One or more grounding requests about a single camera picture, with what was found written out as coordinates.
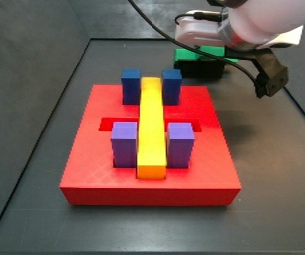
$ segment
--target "red base block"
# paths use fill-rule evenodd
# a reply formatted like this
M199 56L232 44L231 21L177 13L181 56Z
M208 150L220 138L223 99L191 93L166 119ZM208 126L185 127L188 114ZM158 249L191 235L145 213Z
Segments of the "red base block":
M164 107L165 121L195 125L189 169L168 169L165 180L137 180L136 170L113 168L113 121L138 117L122 105L121 86L94 85L59 189L73 205L228 205L240 183L207 87L181 86L180 105Z

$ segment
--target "table surface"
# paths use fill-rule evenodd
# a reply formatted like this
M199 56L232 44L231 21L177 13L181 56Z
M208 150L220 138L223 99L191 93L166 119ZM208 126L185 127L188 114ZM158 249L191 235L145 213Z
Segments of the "table surface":
M182 83L212 95L243 185L232 205L70 206L58 190L92 84L118 84L121 68L160 76L172 50L165 41L92 41L0 221L0 254L305 253L305 116L285 91L259 100L231 67L220 80Z

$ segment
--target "black cable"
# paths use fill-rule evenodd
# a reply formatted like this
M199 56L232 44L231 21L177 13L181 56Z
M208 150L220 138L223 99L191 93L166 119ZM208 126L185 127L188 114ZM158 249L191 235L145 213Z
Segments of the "black cable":
M178 14L174 17L176 25L178 25L177 19L181 18L181 17L192 17L195 20L208 20L208 21L215 21L215 22L220 22L221 21L220 13L193 12L193 13Z
M146 23L150 25L150 27L176 45L178 45L180 47L185 48L186 50L189 50L191 52L203 55L204 57L208 57L213 60L221 61L227 64L229 64L231 66L233 66L235 68L237 68L245 75L247 77L251 79L252 83L255 86L257 86L255 77L252 76L252 74L247 71L245 68L243 68L240 65L237 65L236 63L233 63L232 61L217 57L209 53L205 53L195 48L191 48L189 46L184 45L181 42L178 42L172 36L169 36L156 25L154 23L149 20L149 18L146 17L146 15L144 14L144 12L140 10L140 8L137 7L137 5L134 4L133 0L128 0L129 4L132 5L132 7L134 8L136 12L140 14L140 16L142 17L142 19L146 21Z
M177 19L181 18L181 17L193 17L193 14L192 14L192 13L178 14L178 15L174 17L174 23L176 23L176 25L178 25Z

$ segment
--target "yellow block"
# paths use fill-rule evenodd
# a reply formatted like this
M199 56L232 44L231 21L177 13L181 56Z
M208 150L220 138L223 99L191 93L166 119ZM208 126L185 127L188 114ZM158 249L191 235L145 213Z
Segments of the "yellow block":
M165 179L165 138L160 78L141 78L137 179Z

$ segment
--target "purple block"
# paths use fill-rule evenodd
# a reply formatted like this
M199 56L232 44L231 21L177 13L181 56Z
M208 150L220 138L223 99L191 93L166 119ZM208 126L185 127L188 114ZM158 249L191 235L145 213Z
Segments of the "purple block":
M195 135L191 123L168 123L166 167L188 168Z
M116 168L136 167L136 154L137 154L136 122L113 123L112 150Z

